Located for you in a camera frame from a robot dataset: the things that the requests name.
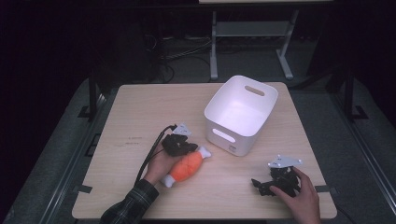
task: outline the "person's arm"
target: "person's arm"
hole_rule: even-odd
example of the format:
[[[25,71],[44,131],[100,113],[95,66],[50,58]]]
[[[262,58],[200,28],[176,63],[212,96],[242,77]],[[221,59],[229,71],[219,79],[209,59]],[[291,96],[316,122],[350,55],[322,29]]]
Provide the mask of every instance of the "person's arm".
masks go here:
[[[293,170],[301,180],[301,191],[299,195],[292,198],[275,186],[271,186],[270,190],[288,206],[298,223],[319,224],[319,196],[310,178],[295,167],[293,167]]]
[[[169,156],[159,147],[155,149],[153,155],[144,177],[129,191],[122,202],[114,204],[103,213],[101,224],[139,223],[159,195],[154,186],[181,159],[181,157]]]

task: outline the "metal frame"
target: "metal frame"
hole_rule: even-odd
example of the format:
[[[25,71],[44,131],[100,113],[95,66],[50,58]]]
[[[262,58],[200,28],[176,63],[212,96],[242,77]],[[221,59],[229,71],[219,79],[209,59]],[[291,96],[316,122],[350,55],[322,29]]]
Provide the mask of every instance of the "metal frame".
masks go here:
[[[216,56],[217,36],[284,36],[283,45],[280,49],[276,50],[276,56],[282,66],[285,78],[292,80],[293,74],[286,60],[286,51],[291,40],[298,13],[299,10],[295,9],[289,21],[217,21],[216,11],[213,11],[210,79],[216,80],[219,77]]]

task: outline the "black cable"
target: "black cable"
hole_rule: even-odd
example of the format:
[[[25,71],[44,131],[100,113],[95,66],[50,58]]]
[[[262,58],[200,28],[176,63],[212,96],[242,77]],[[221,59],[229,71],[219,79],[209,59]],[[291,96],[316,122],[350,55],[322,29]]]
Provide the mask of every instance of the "black cable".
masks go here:
[[[175,69],[173,69],[170,65],[164,64],[164,63],[160,63],[160,65],[163,65],[165,67],[165,72],[168,72],[168,70],[171,71],[171,77],[169,77],[168,79],[165,78],[165,75],[163,73],[163,71],[160,70],[159,73],[159,80],[161,81],[161,83],[166,84],[169,83],[170,81],[172,81],[172,79],[175,76]]]
[[[356,222],[352,219],[352,217],[350,215],[347,214],[346,211],[344,211],[344,209],[342,209],[340,206],[338,206],[338,204],[334,204],[335,208],[337,208],[338,211],[340,211],[342,214],[344,214],[344,216],[346,216],[347,219],[349,219],[349,221],[353,224],[356,224]]]
[[[156,152],[154,155],[152,155],[152,156],[149,158],[149,160],[151,161],[152,158],[154,158],[155,156],[157,156],[158,153],[160,153],[160,152],[162,152],[162,151],[164,151],[164,149],[161,149],[161,150],[159,150],[158,152]]]
[[[217,39],[216,53],[218,54],[236,54],[248,49],[248,43],[240,41],[240,37],[228,37]]]
[[[192,56],[192,55],[190,55],[190,56],[184,56],[184,57],[179,58],[179,59],[188,59],[188,58],[198,59],[198,60],[204,62],[207,66],[210,67],[210,63],[209,63],[207,60],[205,60],[205,59],[203,59],[203,58],[201,58],[201,57],[198,57],[198,56]]]
[[[204,50],[210,49],[210,46],[211,46],[210,43],[211,43],[211,41],[207,41],[204,45],[195,47],[193,49],[185,50],[183,52],[176,53],[176,54],[173,54],[173,55],[170,55],[170,56],[166,56],[165,55],[165,56],[160,57],[160,59],[173,60],[173,59],[181,58],[181,57],[184,57],[184,56],[187,56],[187,55],[191,55],[193,53],[203,52]]]
[[[137,174],[136,180],[134,181],[134,186],[139,182],[139,180],[142,177],[143,171],[145,170],[146,166],[148,165],[149,161],[153,157],[152,153],[154,152],[155,148],[160,144],[161,140],[163,139],[163,135],[168,129],[174,130],[177,126],[176,125],[170,125],[163,129],[163,131],[160,133],[160,135],[157,137],[157,140],[155,140],[154,145],[151,147],[151,150],[149,151],[147,157],[143,161],[142,166],[140,167],[139,173]]]

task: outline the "white plastic bin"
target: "white plastic bin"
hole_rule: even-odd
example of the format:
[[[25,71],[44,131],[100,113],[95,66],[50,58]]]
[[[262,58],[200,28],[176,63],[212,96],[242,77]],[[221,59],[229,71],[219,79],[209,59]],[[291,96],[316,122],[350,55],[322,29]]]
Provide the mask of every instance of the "white plastic bin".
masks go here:
[[[205,109],[206,138],[235,156],[253,147],[276,103],[277,90],[248,77],[231,77]]]

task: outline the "white fin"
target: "white fin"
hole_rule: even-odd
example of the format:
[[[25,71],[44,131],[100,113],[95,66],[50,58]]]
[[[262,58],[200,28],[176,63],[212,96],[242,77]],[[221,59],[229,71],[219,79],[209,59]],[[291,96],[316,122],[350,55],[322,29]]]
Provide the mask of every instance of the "white fin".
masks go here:
[[[161,182],[167,187],[172,188],[172,185],[176,182],[176,180],[171,175],[166,175],[163,177]]]
[[[201,153],[203,159],[212,156],[212,153],[210,153],[210,152],[206,149],[206,147],[199,147],[199,148],[198,148],[198,151]]]

